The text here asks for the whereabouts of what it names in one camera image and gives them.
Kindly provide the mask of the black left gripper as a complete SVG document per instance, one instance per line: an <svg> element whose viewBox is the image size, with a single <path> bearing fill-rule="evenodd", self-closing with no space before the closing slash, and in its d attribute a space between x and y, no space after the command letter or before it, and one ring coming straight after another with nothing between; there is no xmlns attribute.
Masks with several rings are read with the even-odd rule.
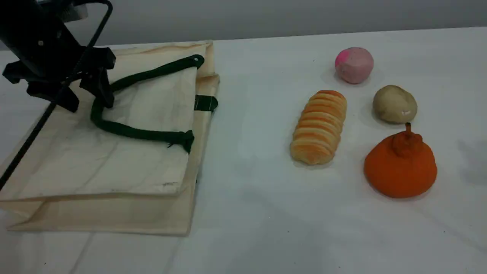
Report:
<svg viewBox="0 0 487 274"><path fill-rule="evenodd" d="M1 41L19 59L5 66L2 75L7 80L14 84L26 80L28 95L50 102L59 99L58 106L73 113L78 110L80 101L70 87L60 94L61 82L68 80L87 47L80 45L63 23L54 29L31 23L2 23ZM107 69L88 72L81 78L80 88L95 96L103 107L113 107Z"/></svg>

